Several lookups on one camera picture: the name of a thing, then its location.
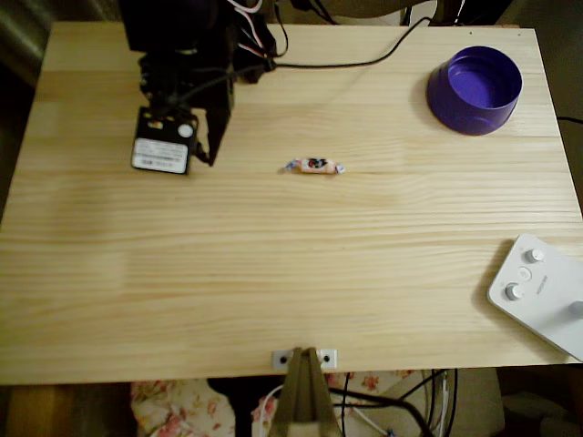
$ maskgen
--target white controller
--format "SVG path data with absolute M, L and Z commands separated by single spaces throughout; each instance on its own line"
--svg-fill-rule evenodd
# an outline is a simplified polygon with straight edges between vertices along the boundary
M 583 263 L 534 235 L 520 235 L 490 286 L 488 299 L 583 361 Z

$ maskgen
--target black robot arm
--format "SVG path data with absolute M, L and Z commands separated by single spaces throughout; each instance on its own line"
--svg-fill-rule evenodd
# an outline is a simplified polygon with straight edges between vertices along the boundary
M 233 108 L 235 73 L 243 70 L 243 77 L 256 83 L 275 55 L 264 18 L 247 15 L 263 45 L 250 51 L 240 48 L 251 33 L 245 28 L 247 17 L 227 0 L 119 0 L 119 6 L 130 49 L 146 53 L 139 60 L 140 88 L 149 105 L 139 111 L 132 164 L 188 173 L 188 159 L 183 167 L 170 162 L 172 153 L 152 157 L 158 153 L 152 152 L 154 146 L 168 143 L 178 147 L 173 153 L 180 155 L 179 147 L 186 147 L 188 155 L 212 166 Z M 199 122 L 192 108 L 206 112 L 208 150 L 197 138 Z

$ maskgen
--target white label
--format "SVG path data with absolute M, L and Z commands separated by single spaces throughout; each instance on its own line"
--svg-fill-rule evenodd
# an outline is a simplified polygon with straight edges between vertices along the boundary
M 182 174 L 188 158 L 189 148 L 184 144 L 136 138 L 131 162 L 135 168 Z

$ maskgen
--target purple plastic bowl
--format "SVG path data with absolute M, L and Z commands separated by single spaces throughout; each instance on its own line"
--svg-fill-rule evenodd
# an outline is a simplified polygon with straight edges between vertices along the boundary
M 427 102 L 446 126 L 484 135 L 506 123 L 521 89 L 522 76 L 512 59 L 494 48 L 473 46 L 432 72 Z

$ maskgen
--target candy wrapper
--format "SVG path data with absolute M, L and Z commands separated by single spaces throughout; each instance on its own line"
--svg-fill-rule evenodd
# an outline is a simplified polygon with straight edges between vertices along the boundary
M 324 175 L 335 175 L 344 172 L 344 167 L 329 159 L 321 158 L 295 158 L 285 166 L 290 171 L 298 168 L 302 173 L 320 173 Z

